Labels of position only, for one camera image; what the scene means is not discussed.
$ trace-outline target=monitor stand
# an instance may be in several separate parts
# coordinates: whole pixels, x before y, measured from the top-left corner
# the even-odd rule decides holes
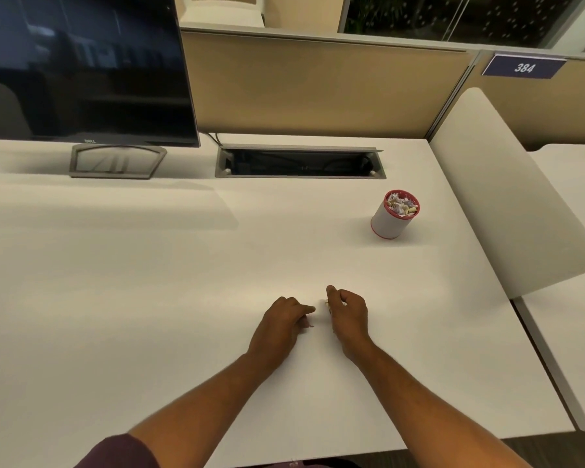
[[[158,146],[80,144],[71,150],[70,177],[91,179],[151,179],[167,154]]]

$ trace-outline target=white chair in background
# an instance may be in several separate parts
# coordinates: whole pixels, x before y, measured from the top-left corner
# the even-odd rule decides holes
[[[180,26],[184,23],[214,23],[265,27],[265,0],[256,0],[256,4],[230,0],[184,0],[184,3],[187,10]]]

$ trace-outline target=adjacent desk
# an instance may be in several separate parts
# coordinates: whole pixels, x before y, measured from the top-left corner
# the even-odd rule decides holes
[[[208,466],[404,448],[341,353],[329,283],[364,296],[376,342],[495,435],[573,430],[425,140],[221,139],[376,147],[388,179],[215,179],[202,136],[153,180],[76,180],[68,145],[0,141],[0,468],[73,466],[233,361],[280,295],[317,305],[315,327]],[[422,205],[395,241],[369,226],[390,188]]]
[[[547,145],[532,156],[585,225],[585,145]],[[577,425],[585,430],[585,274],[516,304]]]

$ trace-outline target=desk number sign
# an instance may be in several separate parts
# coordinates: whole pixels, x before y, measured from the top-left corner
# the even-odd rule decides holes
[[[567,62],[559,57],[494,54],[482,75],[495,77],[553,78]]]

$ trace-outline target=monitor screen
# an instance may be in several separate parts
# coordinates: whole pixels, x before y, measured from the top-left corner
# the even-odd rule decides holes
[[[174,0],[0,0],[0,139],[198,146]]]

